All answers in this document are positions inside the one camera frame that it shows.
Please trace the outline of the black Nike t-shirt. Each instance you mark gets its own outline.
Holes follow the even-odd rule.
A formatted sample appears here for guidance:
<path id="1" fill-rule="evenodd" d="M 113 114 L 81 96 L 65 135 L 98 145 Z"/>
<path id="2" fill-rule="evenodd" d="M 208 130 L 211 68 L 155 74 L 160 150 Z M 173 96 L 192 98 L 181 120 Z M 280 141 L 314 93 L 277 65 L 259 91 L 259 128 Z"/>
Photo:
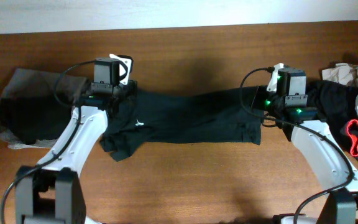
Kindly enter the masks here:
<path id="1" fill-rule="evenodd" d="M 119 105 L 100 145 L 113 160 L 131 157 L 145 142 L 261 142 L 260 119 L 246 113 L 256 87 L 196 96 L 173 96 L 139 90 Z"/>

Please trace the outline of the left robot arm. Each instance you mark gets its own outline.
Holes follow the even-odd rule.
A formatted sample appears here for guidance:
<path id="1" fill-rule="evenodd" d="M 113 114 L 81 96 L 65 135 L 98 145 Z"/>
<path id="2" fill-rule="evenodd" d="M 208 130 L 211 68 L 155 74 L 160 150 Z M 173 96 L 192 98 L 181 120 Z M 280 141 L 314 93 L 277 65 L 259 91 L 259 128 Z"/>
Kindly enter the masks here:
<path id="1" fill-rule="evenodd" d="M 96 58 L 94 80 L 70 106 L 71 119 L 51 150 L 35 166 L 22 166 L 9 190 L 15 191 L 16 223 L 94 223 L 86 214 L 81 170 L 99 137 L 134 97 L 129 76 L 133 59 L 110 54 Z"/>

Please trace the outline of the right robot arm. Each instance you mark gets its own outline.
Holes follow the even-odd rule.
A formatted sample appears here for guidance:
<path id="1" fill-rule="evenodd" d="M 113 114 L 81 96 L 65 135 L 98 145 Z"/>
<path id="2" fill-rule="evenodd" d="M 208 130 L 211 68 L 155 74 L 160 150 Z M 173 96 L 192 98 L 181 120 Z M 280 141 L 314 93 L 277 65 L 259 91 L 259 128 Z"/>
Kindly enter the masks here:
<path id="1" fill-rule="evenodd" d="M 358 223 L 358 88 L 321 80 L 308 83 L 303 70 L 282 63 L 267 67 L 268 85 L 245 106 L 275 122 L 302 153 L 322 191 L 301 202 L 294 213 L 273 216 L 274 223 Z"/>

